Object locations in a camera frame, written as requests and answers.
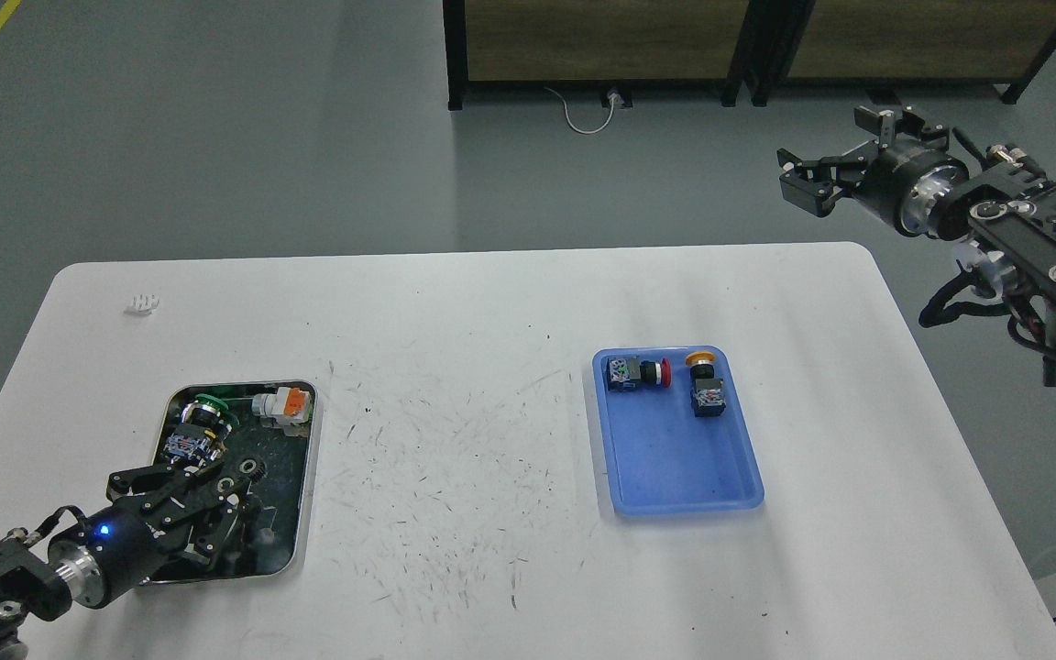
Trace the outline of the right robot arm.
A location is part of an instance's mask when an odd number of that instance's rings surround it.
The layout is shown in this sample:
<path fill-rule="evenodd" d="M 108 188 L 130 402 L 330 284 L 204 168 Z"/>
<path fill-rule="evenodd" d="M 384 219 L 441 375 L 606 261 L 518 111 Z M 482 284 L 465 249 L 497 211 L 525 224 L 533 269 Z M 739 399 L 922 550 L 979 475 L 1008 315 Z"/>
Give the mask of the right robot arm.
<path fill-rule="evenodd" d="M 914 107 L 857 107 L 867 142 L 806 159 L 776 152 L 781 195 L 813 216 L 851 199 L 902 237 L 954 244 L 957 272 L 918 321 L 1006 318 L 1056 389 L 1056 180 L 1013 143 L 980 148 Z"/>

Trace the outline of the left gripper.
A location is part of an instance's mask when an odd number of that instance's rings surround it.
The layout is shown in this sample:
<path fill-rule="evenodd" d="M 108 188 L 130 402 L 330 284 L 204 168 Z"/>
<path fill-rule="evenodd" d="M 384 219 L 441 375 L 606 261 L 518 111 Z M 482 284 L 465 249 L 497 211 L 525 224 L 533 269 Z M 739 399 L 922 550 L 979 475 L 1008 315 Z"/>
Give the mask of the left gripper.
<path fill-rule="evenodd" d="M 169 463 L 121 469 L 106 480 L 109 506 L 79 533 L 79 604 L 102 609 L 165 567 L 239 574 L 250 565 L 263 505 L 239 459 L 196 469 Z"/>

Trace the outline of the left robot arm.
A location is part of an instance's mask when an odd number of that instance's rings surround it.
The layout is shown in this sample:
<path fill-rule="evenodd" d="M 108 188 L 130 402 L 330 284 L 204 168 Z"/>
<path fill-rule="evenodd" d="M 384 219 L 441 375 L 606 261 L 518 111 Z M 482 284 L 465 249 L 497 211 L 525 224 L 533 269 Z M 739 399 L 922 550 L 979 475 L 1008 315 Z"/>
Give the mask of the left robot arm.
<path fill-rule="evenodd" d="M 80 605 L 100 610 L 167 567 L 210 573 L 259 513 L 259 456 L 121 469 L 94 514 L 64 505 L 35 529 L 0 539 L 0 659 L 24 659 L 29 617 L 53 622 Z"/>

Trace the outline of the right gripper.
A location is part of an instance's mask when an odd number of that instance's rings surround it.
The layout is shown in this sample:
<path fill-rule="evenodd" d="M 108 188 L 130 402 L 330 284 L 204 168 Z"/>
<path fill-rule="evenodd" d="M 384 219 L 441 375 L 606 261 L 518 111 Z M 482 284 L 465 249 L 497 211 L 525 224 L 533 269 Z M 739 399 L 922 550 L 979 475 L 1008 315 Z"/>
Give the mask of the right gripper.
<path fill-rule="evenodd" d="M 776 151 L 781 196 L 813 216 L 829 216 L 852 199 L 894 230 L 965 230 L 954 192 L 969 169 L 951 154 L 953 127 L 926 120 L 914 107 L 854 108 L 854 124 L 874 137 L 846 153 L 803 159 Z"/>

